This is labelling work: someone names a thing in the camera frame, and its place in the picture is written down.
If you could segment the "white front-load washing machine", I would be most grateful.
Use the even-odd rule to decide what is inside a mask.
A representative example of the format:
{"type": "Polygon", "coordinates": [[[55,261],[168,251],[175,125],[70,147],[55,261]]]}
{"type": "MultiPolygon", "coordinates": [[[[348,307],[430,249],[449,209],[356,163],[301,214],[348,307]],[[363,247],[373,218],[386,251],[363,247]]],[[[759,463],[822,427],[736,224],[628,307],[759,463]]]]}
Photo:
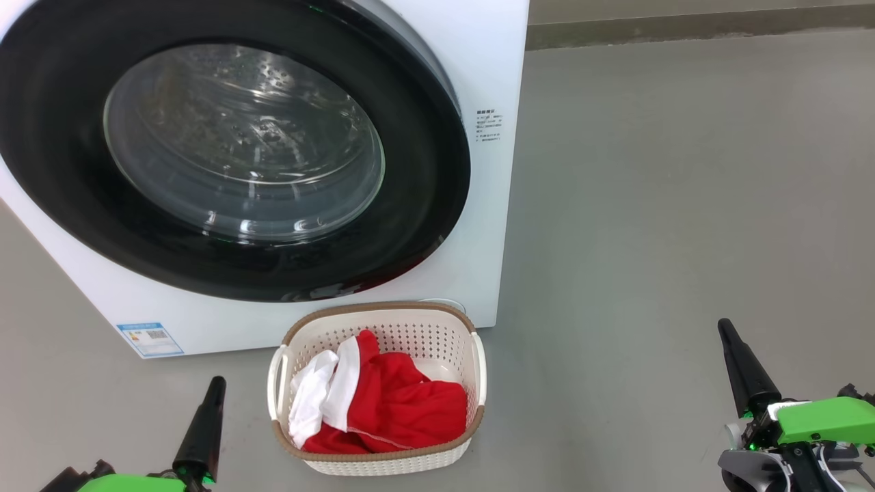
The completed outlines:
{"type": "MultiPolygon", "coordinates": [[[[494,326],[529,0],[343,1],[380,16],[424,51],[459,104],[471,178],[453,230],[420,264],[362,292],[291,303],[216,298],[167,286],[101,258],[42,213],[0,158],[0,200],[116,332],[122,324],[159,322],[184,355],[268,348],[312,312],[428,298],[456,300],[476,327],[494,326]]],[[[0,36],[15,10],[34,2],[0,0],[0,36]]]]}

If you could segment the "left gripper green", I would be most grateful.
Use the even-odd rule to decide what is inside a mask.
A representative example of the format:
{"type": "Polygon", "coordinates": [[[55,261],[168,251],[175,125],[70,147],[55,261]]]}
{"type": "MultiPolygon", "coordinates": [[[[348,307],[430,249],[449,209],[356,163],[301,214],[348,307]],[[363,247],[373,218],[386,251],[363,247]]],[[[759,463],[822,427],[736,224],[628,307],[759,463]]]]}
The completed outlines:
{"type": "Polygon", "coordinates": [[[40,492],[212,492],[217,480],[223,405],[227,382],[212,378],[172,463],[172,469],[147,474],[118,474],[99,460],[91,472],[67,467],[40,492]]]}

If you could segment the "red and white garment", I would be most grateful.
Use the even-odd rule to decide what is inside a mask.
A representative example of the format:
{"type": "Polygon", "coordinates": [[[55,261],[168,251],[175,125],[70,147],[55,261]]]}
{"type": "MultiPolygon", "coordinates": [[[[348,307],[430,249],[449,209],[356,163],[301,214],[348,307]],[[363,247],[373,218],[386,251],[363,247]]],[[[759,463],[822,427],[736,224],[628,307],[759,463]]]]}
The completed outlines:
{"type": "Polygon", "coordinates": [[[365,330],[325,350],[290,384],[288,436],[309,454],[387,454],[446,444],[468,426],[468,396],[365,330]]]}

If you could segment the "cream laundry basket brown rim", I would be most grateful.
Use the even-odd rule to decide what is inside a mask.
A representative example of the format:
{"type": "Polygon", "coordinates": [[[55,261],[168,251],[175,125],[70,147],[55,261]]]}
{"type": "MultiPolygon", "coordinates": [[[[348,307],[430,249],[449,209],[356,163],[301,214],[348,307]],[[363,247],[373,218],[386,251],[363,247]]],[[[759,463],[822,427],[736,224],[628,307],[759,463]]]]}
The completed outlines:
{"type": "Polygon", "coordinates": [[[472,321],[441,304],[419,301],[336,306],[297,321],[275,350],[267,380],[269,416],[285,452],[322,474],[391,476],[449,466],[468,450],[481,425],[487,399],[485,350],[472,321]],[[468,426],[459,438],[438,446],[387,454],[309,454],[288,436],[291,380],[316,355],[368,330],[381,352],[409,355],[431,380],[456,382],[468,396],[468,426]]]}

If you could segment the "blue energy label sticker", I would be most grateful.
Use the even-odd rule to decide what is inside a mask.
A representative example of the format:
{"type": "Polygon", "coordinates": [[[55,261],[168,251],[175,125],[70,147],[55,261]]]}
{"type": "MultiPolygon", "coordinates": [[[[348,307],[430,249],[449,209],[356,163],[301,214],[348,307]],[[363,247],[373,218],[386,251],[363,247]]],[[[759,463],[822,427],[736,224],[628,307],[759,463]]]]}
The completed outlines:
{"type": "Polygon", "coordinates": [[[122,324],[116,328],[141,358],[149,359],[185,354],[171,334],[159,322],[122,324]]]}

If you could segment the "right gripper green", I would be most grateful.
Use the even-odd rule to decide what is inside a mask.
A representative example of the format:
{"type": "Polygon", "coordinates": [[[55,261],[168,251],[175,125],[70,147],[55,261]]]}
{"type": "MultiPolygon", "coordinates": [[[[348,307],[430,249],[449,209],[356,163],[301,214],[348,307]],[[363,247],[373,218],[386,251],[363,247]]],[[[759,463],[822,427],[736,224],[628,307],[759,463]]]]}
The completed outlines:
{"type": "Polygon", "coordinates": [[[837,396],[784,401],[728,318],[718,321],[740,420],[718,459],[728,492],[875,492],[861,455],[875,459],[875,406],[837,396]]]}

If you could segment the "black round glass washer door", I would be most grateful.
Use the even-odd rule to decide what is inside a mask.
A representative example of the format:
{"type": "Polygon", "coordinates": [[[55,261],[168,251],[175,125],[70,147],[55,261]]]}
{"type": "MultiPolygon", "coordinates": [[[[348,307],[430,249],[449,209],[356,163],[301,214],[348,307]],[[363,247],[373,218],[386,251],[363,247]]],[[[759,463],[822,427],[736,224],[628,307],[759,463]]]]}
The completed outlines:
{"type": "Polygon", "coordinates": [[[0,158],[98,256],[216,298],[384,284],[459,220],[446,78],[343,0],[35,0],[0,36],[0,158]]]}

